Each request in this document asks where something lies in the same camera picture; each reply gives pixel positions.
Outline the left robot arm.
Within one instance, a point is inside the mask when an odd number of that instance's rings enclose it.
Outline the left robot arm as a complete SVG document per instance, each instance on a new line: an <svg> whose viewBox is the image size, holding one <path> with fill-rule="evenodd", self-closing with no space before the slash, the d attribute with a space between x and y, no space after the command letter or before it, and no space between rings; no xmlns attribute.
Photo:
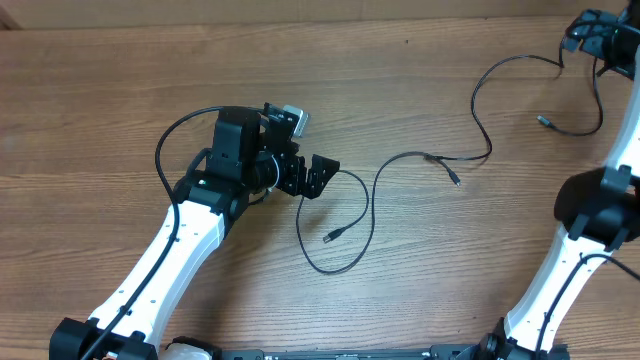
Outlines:
<svg viewBox="0 0 640 360"><path fill-rule="evenodd" d="M154 240L117 290L85 321L66 318L49 343L52 359L219 359L219 348L188 337L161 345L166 326L204 261L222 244L249 198L279 189L320 196L340 164L299 155L295 138L310 116L278 108L215 108L211 146L167 185L170 206Z"/></svg>

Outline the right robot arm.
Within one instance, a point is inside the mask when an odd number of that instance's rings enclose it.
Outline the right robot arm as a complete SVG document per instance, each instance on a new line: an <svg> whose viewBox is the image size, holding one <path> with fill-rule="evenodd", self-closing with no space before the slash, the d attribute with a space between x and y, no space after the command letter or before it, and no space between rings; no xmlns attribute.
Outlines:
<svg viewBox="0 0 640 360"><path fill-rule="evenodd" d="M639 4L618 15L589 9L566 29L560 47L603 61L639 80ZM639 89L634 87L620 132L604 164L568 178L554 205L559 222L540 269L518 304L495 329L460 353L462 359L566 359L557 330L598 267L639 236Z"/></svg>

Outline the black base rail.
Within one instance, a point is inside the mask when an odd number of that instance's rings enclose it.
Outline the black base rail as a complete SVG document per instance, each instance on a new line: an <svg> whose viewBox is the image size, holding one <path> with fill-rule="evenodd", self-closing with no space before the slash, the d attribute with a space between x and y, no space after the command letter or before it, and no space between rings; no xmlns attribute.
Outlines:
<svg viewBox="0 0 640 360"><path fill-rule="evenodd" d="M480 344L440 344L427 349L387 350L333 350L333 351L285 351L265 352L259 349L222 350L208 343L192 339L175 338L159 353L159 360L464 360L464 359L569 359L565 345L557 346L550 353L536 353L519 348L503 347L484 341Z"/></svg>

